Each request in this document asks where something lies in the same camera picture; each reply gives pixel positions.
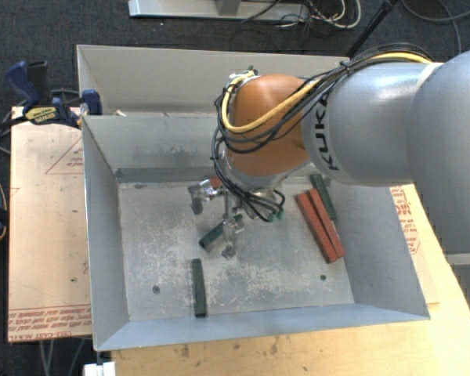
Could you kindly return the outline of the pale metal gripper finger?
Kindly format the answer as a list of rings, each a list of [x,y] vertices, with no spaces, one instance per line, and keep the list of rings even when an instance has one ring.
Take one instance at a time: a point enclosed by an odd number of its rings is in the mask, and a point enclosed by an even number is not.
[[[237,214],[234,217],[224,220],[222,223],[222,231],[226,242],[222,256],[225,259],[231,259],[237,253],[237,243],[242,240],[244,235],[243,215]]]
[[[214,188],[210,179],[192,184],[188,186],[187,190],[191,197],[190,207],[195,215],[202,213],[204,202],[211,201],[218,195],[218,191]]]

